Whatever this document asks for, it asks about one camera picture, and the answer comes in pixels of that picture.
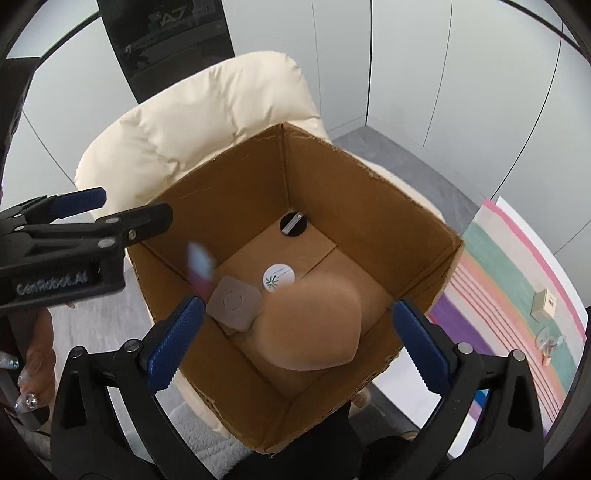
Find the human hand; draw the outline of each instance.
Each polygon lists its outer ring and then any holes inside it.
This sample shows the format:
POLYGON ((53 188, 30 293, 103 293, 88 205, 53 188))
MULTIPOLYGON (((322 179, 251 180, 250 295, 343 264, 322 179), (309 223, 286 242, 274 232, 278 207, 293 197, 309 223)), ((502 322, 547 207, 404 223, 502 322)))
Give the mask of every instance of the human hand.
MULTIPOLYGON (((49 405, 56 392, 53 351, 53 323, 46 308, 37 311, 31 343, 25 355, 25 367, 18 377, 20 396, 13 405, 17 413, 27 413, 49 405)), ((18 360, 0 352, 0 368, 17 369, 18 360)))

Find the screw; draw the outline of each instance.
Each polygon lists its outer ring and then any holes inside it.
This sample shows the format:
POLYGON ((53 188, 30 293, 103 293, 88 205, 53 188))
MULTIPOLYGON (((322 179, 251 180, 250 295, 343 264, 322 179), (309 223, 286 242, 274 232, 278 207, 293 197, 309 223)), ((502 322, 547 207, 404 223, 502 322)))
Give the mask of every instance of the screw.
POLYGON ((84 353, 84 347, 83 346, 75 346, 72 349, 72 351, 70 352, 70 356, 72 358, 78 358, 78 357, 81 357, 83 353, 84 353))
POLYGON ((134 353, 139 348, 139 346, 141 344, 142 344, 142 342, 140 342, 137 338, 132 338, 131 340, 127 340, 123 344, 123 348, 128 353, 134 353))
POLYGON ((525 353, 523 353, 521 350, 513 350, 513 358, 518 362, 522 362, 525 360, 525 353))
POLYGON ((109 248, 112 247, 115 244, 115 239, 114 238, 101 238, 99 240, 99 242, 97 243, 97 245, 99 246, 99 248, 109 248))
POLYGON ((474 349, 472 348, 472 345, 470 345, 467 342, 458 343, 457 349, 458 349, 458 351, 460 351, 464 355, 470 355, 474 351, 474 349))

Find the blue gripper pad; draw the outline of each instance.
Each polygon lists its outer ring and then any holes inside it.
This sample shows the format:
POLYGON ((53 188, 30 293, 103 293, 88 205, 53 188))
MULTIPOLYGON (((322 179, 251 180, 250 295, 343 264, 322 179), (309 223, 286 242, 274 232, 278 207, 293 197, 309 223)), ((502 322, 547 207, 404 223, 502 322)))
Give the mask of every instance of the blue gripper pad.
POLYGON ((107 194, 100 187, 68 193, 53 200, 51 214, 57 218, 68 218, 78 213, 100 208, 106 201, 107 194))
POLYGON ((201 299, 193 298, 168 329, 146 364, 146 383, 152 393, 170 385, 203 323, 205 308, 201 299))
POLYGON ((451 388, 450 367, 415 312, 402 300, 392 309, 394 329, 402 339, 410 358, 427 388, 444 396, 451 388))

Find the black panel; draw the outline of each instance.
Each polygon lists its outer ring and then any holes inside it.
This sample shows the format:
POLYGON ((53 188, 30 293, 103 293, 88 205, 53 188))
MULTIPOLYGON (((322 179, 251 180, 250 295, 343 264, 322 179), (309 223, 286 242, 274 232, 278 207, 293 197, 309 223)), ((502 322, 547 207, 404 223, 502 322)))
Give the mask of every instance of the black panel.
POLYGON ((234 56, 221 0, 98 0, 138 102, 234 56))

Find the logo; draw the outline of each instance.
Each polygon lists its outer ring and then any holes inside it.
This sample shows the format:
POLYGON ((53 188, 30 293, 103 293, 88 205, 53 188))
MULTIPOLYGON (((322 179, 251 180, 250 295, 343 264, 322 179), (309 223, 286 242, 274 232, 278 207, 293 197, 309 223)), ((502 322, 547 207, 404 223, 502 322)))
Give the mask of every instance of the logo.
POLYGON ((73 287, 85 283, 88 283, 88 273, 86 270, 83 270, 77 272, 76 275, 66 274, 63 277, 40 278, 32 282, 19 283, 17 285, 17 294, 24 297, 25 295, 57 290, 58 288, 73 287))

